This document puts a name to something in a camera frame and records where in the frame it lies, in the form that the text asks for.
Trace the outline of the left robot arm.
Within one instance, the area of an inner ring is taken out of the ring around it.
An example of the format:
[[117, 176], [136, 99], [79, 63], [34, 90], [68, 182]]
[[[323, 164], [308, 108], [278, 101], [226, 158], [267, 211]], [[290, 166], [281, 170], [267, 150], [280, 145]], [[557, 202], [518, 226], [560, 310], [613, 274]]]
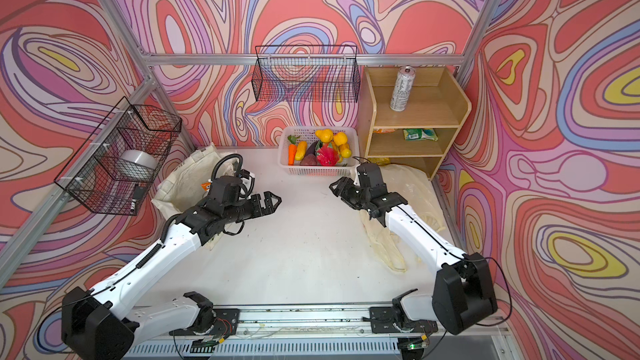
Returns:
[[63, 298], [61, 340], [82, 359], [121, 359], [130, 348], [165, 333], [184, 329], [210, 333], [218, 316], [213, 303], [195, 291], [169, 303], [136, 310], [140, 298], [191, 253], [231, 224], [271, 215], [282, 200], [266, 191], [252, 193], [242, 178], [222, 176], [207, 195], [163, 227], [159, 240], [112, 276], [90, 289], [74, 288]]

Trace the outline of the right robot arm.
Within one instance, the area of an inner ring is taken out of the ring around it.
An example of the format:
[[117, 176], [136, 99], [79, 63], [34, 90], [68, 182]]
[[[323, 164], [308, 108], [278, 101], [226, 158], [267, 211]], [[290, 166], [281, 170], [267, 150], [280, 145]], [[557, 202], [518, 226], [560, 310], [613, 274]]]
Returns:
[[423, 221], [400, 193], [388, 190], [380, 166], [362, 163], [356, 178], [341, 177], [329, 185], [332, 194], [351, 209], [397, 235], [431, 270], [433, 291], [412, 289], [392, 300], [391, 315], [370, 317], [372, 323], [390, 323], [406, 330], [409, 323], [438, 322], [446, 332], [459, 335], [480, 326], [498, 311], [489, 263], [480, 253], [465, 253]]

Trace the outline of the cream plastic grocery bag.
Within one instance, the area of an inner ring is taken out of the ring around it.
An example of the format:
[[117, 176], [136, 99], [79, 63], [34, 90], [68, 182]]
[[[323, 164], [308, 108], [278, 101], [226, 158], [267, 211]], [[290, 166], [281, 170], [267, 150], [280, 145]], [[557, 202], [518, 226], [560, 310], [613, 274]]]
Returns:
[[[388, 191], [397, 192], [408, 200], [409, 205], [421, 220], [451, 242], [452, 237], [443, 210], [426, 173], [398, 164], [386, 165], [380, 167], [380, 170]], [[412, 251], [398, 247], [401, 243], [398, 235], [384, 228], [378, 220], [370, 219], [365, 210], [361, 210], [359, 216], [370, 248], [389, 270], [395, 273], [406, 273], [407, 259], [421, 263], [420, 258]]]

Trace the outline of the leaf print canvas tote bag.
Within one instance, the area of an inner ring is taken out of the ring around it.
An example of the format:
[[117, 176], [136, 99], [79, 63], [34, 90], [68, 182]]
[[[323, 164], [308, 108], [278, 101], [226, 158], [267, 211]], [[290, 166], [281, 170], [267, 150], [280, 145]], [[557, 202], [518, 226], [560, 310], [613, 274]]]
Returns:
[[214, 167], [223, 159], [213, 144], [199, 149], [184, 160], [159, 186], [153, 205], [166, 218], [161, 237], [154, 244], [156, 248], [164, 245], [163, 238], [168, 236], [168, 228], [173, 225], [172, 216], [180, 216], [185, 210], [196, 206], [207, 197], [208, 191], [201, 187], [210, 181]]

